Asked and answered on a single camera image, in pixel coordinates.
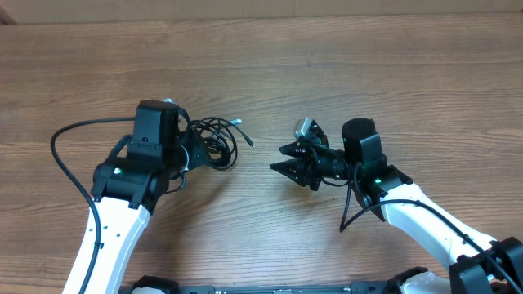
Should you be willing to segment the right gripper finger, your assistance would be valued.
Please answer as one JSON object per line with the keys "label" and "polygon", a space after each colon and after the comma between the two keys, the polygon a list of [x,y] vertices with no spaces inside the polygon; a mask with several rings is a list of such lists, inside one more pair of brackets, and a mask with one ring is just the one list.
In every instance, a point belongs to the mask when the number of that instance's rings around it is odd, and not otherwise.
{"label": "right gripper finger", "polygon": [[295,158],[279,163],[272,163],[270,169],[288,177],[301,187],[309,186],[312,188],[315,185],[312,167],[303,159]]}
{"label": "right gripper finger", "polygon": [[293,143],[281,146],[279,151],[282,155],[293,158],[305,158],[311,155],[309,142],[306,140],[296,140]]}

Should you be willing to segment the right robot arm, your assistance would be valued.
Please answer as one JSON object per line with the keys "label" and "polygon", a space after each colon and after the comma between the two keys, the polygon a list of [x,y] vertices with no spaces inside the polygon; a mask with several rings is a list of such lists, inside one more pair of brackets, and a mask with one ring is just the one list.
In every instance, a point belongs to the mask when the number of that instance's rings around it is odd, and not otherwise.
{"label": "right robot arm", "polygon": [[295,141],[280,147],[287,161],[272,163],[276,171],[301,187],[321,184],[347,188],[361,211],[344,215],[344,231],[366,212],[400,229],[446,268],[441,278],[425,267],[413,267],[386,282],[367,284],[371,293],[520,293],[522,242],[498,241],[452,216],[432,202],[413,180],[388,164],[371,118],[354,118],[342,126],[343,147],[331,149],[316,121],[305,118]]}

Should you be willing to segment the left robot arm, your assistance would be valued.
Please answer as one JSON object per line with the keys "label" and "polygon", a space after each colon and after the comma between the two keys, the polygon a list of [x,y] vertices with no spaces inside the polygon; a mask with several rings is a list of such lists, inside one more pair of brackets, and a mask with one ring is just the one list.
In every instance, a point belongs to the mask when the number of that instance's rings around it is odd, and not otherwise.
{"label": "left robot arm", "polygon": [[94,206],[83,241],[64,287],[66,293],[116,293],[132,252],[170,180],[194,167],[198,155],[188,133],[178,127],[187,112],[169,99],[143,100],[134,128],[117,151],[93,173]]}

